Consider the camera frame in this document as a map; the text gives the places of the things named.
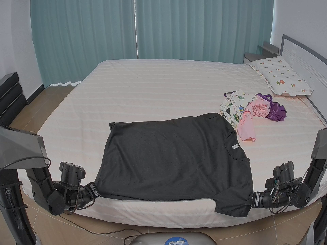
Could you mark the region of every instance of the round blue sticker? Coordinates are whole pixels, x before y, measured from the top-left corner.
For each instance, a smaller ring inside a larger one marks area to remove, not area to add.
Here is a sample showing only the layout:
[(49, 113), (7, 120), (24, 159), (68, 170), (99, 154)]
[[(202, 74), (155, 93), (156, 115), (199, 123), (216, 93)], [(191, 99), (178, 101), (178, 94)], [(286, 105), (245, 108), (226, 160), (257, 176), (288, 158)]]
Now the round blue sticker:
[(173, 237), (168, 239), (165, 242), (165, 245), (188, 245), (188, 242), (186, 239), (182, 238), (182, 237)]

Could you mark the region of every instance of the curtain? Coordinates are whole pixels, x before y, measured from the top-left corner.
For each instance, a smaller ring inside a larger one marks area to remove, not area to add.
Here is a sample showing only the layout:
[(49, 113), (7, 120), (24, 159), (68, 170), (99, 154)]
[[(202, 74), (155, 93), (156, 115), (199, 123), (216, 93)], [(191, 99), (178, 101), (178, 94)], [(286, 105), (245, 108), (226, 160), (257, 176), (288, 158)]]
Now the curtain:
[(44, 86), (83, 80), (107, 59), (137, 58), (134, 0), (31, 0)]
[(273, 0), (135, 0), (140, 59), (243, 63), (270, 41)]

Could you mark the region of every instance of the tile floor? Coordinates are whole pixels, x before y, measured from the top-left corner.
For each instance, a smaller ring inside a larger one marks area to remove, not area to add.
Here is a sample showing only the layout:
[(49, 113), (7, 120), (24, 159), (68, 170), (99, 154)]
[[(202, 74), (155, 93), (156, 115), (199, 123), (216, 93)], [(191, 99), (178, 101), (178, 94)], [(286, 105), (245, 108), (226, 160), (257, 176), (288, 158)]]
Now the tile floor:
[[(37, 133), (49, 115), (73, 89), (73, 86), (46, 88), (30, 105), (21, 111), (12, 122), (11, 127)], [(51, 215), (24, 193), (23, 198), (28, 205), (27, 214), (31, 225), (41, 238), (43, 245), (121, 245), (125, 237), (135, 234), (132, 231), (125, 231), (111, 235), (93, 235), (65, 221), (59, 216)], [(310, 223), (317, 217), (320, 209), (321, 201), (318, 200), (311, 206), (300, 210), (269, 216), (238, 226), (200, 228), (193, 229), (192, 231), (201, 231), (208, 234), (219, 245), (283, 245), (285, 243), (295, 245), (300, 242)], [(124, 228), (137, 229), (142, 233), (185, 231), (185, 229), (165, 229), (108, 223), (76, 214), (71, 216), (64, 215), (63, 217), (76, 222), (78, 225), (90, 231), (98, 233), (111, 232)], [(15, 244), (1, 213), (0, 237), (3, 244)]]

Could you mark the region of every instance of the pillow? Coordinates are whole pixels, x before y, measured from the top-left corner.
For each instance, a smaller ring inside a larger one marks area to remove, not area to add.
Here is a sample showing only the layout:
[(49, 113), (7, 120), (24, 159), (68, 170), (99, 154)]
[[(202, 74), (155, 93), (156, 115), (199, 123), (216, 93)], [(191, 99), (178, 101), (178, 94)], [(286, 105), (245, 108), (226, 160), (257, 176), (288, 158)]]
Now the pillow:
[(265, 79), (273, 93), (285, 96), (310, 95), (312, 89), (279, 55), (248, 63)]

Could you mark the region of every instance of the bed sheet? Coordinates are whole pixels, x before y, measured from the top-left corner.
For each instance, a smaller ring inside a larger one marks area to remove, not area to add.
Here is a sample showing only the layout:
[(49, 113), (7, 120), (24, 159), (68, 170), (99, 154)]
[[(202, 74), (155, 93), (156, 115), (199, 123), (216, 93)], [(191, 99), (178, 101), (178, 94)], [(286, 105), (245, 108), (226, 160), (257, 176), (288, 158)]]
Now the bed sheet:
[[(219, 112), (224, 93), (239, 88), (246, 93), (272, 94), (265, 81), (244, 64), (104, 61), (63, 100), (38, 132), (52, 161), (52, 179), (60, 179), (59, 164), (68, 161), (86, 170), (82, 184), (94, 181), (110, 122), (168, 120)], [(254, 117), (257, 140), (242, 142), (238, 137), (250, 158), (255, 191), (263, 191), (273, 168), (289, 160), (294, 162), (295, 176), (303, 176), (317, 131), (324, 127), (305, 96), (274, 96), (274, 100), (285, 106), (285, 121)], [(19, 170), (19, 178), (24, 192), (32, 197), (25, 170)], [(326, 187), (325, 176), (312, 202), (327, 193)], [(76, 213), (109, 222), (170, 228), (224, 227), (271, 215), (267, 209), (255, 208), (245, 218), (218, 214), (210, 199), (150, 202), (101, 197), (92, 207)]]

